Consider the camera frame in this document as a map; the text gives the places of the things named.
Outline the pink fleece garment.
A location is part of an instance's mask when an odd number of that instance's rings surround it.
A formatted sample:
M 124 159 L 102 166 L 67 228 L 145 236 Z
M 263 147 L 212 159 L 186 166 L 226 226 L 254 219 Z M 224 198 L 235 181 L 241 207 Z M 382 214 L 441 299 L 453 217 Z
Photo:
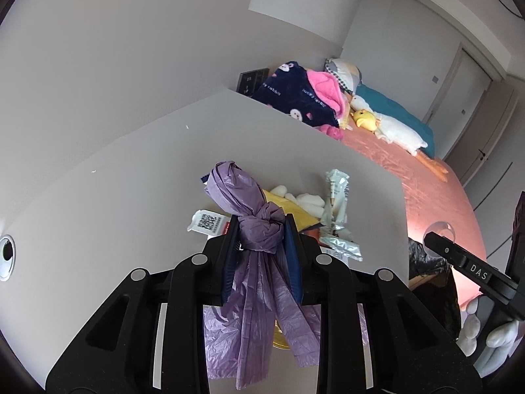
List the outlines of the pink fleece garment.
M 311 69 L 308 69 L 306 74 L 315 94 L 335 112 L 335 119 L 338 122 L 338 127 L 323 124 L 318 126 L 317 130 L 341 142 L 344 138 L 343 130 L 348 127 L 350 114 L 350 103 L 347 96 L 341 91 L 337 79 L 332 74 Z

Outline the white room door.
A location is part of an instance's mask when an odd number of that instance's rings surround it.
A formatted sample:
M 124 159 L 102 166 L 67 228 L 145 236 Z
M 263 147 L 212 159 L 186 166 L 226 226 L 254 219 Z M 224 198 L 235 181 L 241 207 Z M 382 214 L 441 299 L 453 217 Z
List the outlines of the white room door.
M 450 78 L 438 92 L 426 124 L 434 138 L 434 154 L 444 160 L 467 127 L 492 79 L 464 49 L 457 53 Z

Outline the grey patterned pillow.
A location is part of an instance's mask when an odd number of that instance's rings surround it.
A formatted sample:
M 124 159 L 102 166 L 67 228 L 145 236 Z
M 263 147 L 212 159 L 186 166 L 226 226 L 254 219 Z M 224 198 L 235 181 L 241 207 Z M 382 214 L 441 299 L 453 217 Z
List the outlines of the grey patterned pillow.
M 356 94 L 358 86 L 362 83 L 359 68 L 346 60 L 328 58 L 325 60 L 324 70 L 336 78 L 345 93 Z

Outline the white goose plush toy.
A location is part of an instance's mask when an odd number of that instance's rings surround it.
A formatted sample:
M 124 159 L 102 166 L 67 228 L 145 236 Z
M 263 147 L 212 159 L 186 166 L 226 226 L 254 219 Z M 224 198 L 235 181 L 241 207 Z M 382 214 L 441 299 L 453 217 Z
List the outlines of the white goose plush toy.
M 428 144 L 406 124 L 401 123 L 398 119 L 377 113 L 358 95 L 347 95 L 350 103 L 351 117 L 355 110 L 366 109 L 375 115 L 377 120 L 377 130 L 374 132 L 375 137 L 379 140 L 390 144 L 396 144 L 408 152 L 412 157 L 430 170 L 440 181 L 447 182 L 449 171 L 438 162 L 429 158 L 423 148 Z

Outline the teal pillow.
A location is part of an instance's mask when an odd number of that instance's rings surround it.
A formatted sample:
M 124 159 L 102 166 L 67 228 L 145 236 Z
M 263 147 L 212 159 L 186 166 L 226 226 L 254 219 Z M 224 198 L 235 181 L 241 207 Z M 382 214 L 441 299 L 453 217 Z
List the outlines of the teal pillow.
M 429 158 L 435 157 L 433 132 L 428 125 L 424 124 L 419 118 L 409 113 L 396 101 L 391 100 L 387 96 L 365 84 L 360 84 L 357 87 L 356 94 L 363 98 L 373 111 L 396 118 L 401 123 L 412 128 L 428 144 L 428 146 L 424 148 L 425 154 L 427 154 Z

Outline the purple plastic trash bag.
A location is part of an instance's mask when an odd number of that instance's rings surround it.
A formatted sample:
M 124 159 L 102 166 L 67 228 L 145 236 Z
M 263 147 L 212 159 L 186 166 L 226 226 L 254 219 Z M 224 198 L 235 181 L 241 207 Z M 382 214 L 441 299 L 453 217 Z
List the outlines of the purple plastic trash bag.
M 215 165 L 205 192 L 222 210 L 238 217 L 243 248 L 228 301 L 203 310 L 209 379 L 232 379 L 237 389 L 266 379 L 276 325 L 297 365 L 317 365 L 320 306 L 301 306 L 291 293 L 283 209 L 268 201 L 257 181 L 232 161 Z

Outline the yellow duck plush toy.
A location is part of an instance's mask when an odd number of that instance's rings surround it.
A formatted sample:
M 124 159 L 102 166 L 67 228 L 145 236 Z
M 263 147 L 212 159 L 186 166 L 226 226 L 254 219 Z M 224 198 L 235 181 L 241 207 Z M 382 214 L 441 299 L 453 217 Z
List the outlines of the yellow duck plush toy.
M 366 109 L 355 110 L 352 117 L 356 127 L 365 129 L 371 133 L 377 130 L 377 120 L 372 112 Z

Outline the pink bed sheet mattress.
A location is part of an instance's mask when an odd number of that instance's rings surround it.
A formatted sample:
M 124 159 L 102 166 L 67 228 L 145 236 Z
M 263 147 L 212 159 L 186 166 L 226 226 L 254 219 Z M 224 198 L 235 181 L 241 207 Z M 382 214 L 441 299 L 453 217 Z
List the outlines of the pink bed sheet mattress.
M 395 144 L 372 133 L 346 131 L 333 153 L 333 166 L 350 176 L 348 229 L 360 245 L 356 269 L 389 268 L 409 279 L 409 239 L 421 242 L 435 222 L 447 222 L 460 246 L 484 259 L 480 227 L 454 173 L 439 180 Z

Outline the black lined cardboard trash box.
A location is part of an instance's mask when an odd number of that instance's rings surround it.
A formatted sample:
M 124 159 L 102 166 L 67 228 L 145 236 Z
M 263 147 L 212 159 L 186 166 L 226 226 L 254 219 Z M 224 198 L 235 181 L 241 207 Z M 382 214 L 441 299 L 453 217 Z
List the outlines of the black lined cardboard trash box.
M 457 339 L 461 315 L 452 268 L 442 257 L 431 257 L 424 246 L 409 238 L 409 282 L 414 295 Z

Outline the silver foil wrapper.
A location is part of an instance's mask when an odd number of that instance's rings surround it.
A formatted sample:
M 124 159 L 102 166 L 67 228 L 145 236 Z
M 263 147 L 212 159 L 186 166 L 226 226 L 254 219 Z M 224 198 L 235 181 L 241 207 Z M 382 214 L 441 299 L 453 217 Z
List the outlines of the silver foil wrapper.
M 328 197 L 321 216 L 320 243 L 336 259 L 349 265 L 363 261 L 360 246 L 346 228 L 350 175 L 338 169 L 326 173 Z

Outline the white QR code packet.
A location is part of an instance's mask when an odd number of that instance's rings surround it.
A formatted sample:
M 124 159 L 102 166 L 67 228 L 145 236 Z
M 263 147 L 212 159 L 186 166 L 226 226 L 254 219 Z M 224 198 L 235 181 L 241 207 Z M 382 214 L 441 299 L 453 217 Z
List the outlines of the white QR code packet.
M 197 210 L 191 218 L 187 231 L 208 237 L 223 235 L 229 228 L 230 217 L 209 210 Z

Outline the yellow snack wrapper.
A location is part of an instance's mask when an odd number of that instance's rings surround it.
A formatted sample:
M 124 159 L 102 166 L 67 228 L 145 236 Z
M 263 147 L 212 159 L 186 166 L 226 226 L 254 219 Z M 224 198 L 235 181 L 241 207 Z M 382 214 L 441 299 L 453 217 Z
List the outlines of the yellow snack wrapper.
M 295 226 L 298 231 L 315 230 L 320 227 L 320 221 L 317 218 L 307 213 L 293 201 L 275 195 L 266 189 L 263 190 L 263 193 L 268 202 L 281 207 L 285 215 L 291 214 L 294 217 Z

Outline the black wall socket panel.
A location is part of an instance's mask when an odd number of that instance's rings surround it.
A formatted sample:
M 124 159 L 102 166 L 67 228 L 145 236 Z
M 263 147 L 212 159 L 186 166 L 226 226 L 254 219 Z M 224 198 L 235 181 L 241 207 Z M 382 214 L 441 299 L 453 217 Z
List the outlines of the black wall socket panel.
M 240 74 L 236 91 L 244 96 L 251 97 L 264 83 L 270 69 L 255 69 Z

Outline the navy rabbit fleece blanket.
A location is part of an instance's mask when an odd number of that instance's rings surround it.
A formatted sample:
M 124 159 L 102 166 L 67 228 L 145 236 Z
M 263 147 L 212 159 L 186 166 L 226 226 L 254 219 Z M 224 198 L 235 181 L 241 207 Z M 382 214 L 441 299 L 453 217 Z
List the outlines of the navy rabbit fleece blanket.
M 279 66 L 252 98 L 312 127 L 338 127 L 335 112 L 315 94 L 306 71 L 296 61 Z

